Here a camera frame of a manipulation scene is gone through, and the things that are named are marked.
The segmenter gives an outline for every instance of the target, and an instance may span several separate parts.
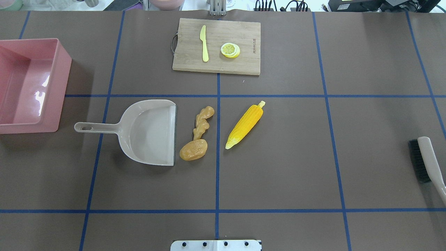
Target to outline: yellow corn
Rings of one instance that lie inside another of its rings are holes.
[[[265,105],[264,101],[261,101],[259,105],[251,105],[248,111],[243,114],[242,118],[237,122],[232,132],[229,134],[226,142],[226,149],[233,147],[240,142],[249,131],[256,125],[260,117],[262,117],[262,107]]]

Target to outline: bowl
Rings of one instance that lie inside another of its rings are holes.
[[[57,131],[70,67],[57,38],[0,40],[0,134]]]
[[[174,10],[180,7],[184,0],[149,0],[149,2],[160,10]]]
[[[0,0],[0,10],[19,10],[23,0]]]

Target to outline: grid line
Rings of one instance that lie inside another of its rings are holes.
[[[326,83],[325,83],[324,67],[322,64],[321,48],[319,45],[318,28],[316,25],[316,16],[315,16],[314,12],[312,12],[311,14],[313,15],[314,35],[316,37],[316,48],[318,50],[318,58],[319,58],[319,67],[321,70],[322,86],[324,88],[324,95],[326,95],[325,96],[325,106],[327,109],[328,125],[330,127],[330,137],[331,137],[331,145],[333,148],[333,157],[335,159],[334,165],[336,166],[336,175],[338,178],[339,196],[341,199],[342,215],[344,218],[344,228],[345,228],[345,236],[346,236],[346,240],[347,240],[347,248],[349,251],[351,251],[350,231],[348,230],[348,220],[347,220],[347,213],[345,211],[344,192],[342,189],[341,172],[339,171],[339,162],[338,162],[338,154],[336,151],[336,141],[335,141],[335,136],[334,136],[334,132],[333,132],[333,123],[331,121],[330,103],[328,101],[327,87],[326,87]]]
[[[107,119],[108,105],[110,103],[110,94],[112,93],[113,79],[114,79],[114,76],[115,76],[116,61],[118,59],[118,52],[119,52],[119,45],[120,45],[120,41],[121,41],[122,28],[123,28],[123,25],[124,25],[124,17],[125,17],[125,11],[122,12],[122,16],[121,16],[121,24],[120,24],[119,33],[118,33],[118,40],[116,42],[115,57],[114,57],[114,60],[113,60],[113,67],[111,69],[110,84],[108,86],[107,101],[105,102],[104,116],[102,118],[102,123],[105,123],[105,121]],[[83,228],[82,228],[81,241],[80,241],[80,244],[79,244],[79,251],[83,250],[83,245],[84,245],[84,241],[85,241],[85,234],[87,233],[88,217],[90,215],[90,207],[91,207],[91,200],[92,200],[92,197],[93,197],[93,189],[95,187],[96,172],[98,170],[99,156],[101,154],[102,138],[103,138],[103,134],[100,134],[99,135],[99,142],[98,142],[98,149],[97,149],[97,152],[96,152],[95,165],[93,167],[93,175],[91,177],[90,192],[88,194],[87,209],[86,209],[86,212],[85,212],[85,218],[84,218],[84,224],[83,224]]]
[[[446,98],[446,95],[371,95],[371,94],[66,94],[65,98],[76,97],[172,97],[172,98]]]
[[[217,73],[217,148],[215,166],[215,239],[219,239],[220,210],[220,117],[221,117],[220,73]]]
[[[412,36],[413,46],[415,47],[415,52],[417,53],[418,61],[420,62],[421,70],[423,71],[424,79],[426,81],[427,88],[429,89],[430,97],[432,99],[432,103],[434,104],[435,112],[437,113],[438,120],[440,122],[440,126],[443,131],[443,135],[446,138],[446,129],[443,124],[442,116],[440,111],[438,110],[437,102],[435,101],[434,92],[432,91],[432,87],[429,82],[429,78],[427,77],[426,69],[424,68],[423,60],[421,59],[420,51],[418,50],[417,41],[415,40],[415,35],[413,34],[412,23],[410,22],[409,12],[406,11],[406,19],[407,24],[409,25],[410,35]]]
[[[25,33],[26,25],[28,24],[29,15],[31,14],[31,11],[28,11],[26,14],[25,22],[23,23],[22,31],[20,32],[19,39],[22,39],[23,33]]]
[[[346,209],[219,209],[218,213],[410,213],[446,212],[446,208],[346,208]],[[181,214],[212,213],[215,209],[91,209],[89,214]],[[0,213],[86,213],[70,209],[0,209]]]

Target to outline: wooden cutting board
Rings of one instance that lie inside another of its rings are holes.
[[[206,25],[208,62],[202,60],[200,31],[203,25]],[[227,42],[240,47],[237,58],[221,54],[220,48]],[[260,23],[180,18],[172,69],[260,75]]]

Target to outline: plastic knife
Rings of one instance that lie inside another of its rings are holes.
[[[209,61],[209,55],[207,54],[207,46],[206,46],[206,25],[203,25],[200,32],[200,40],[203,41],[203,61]]]

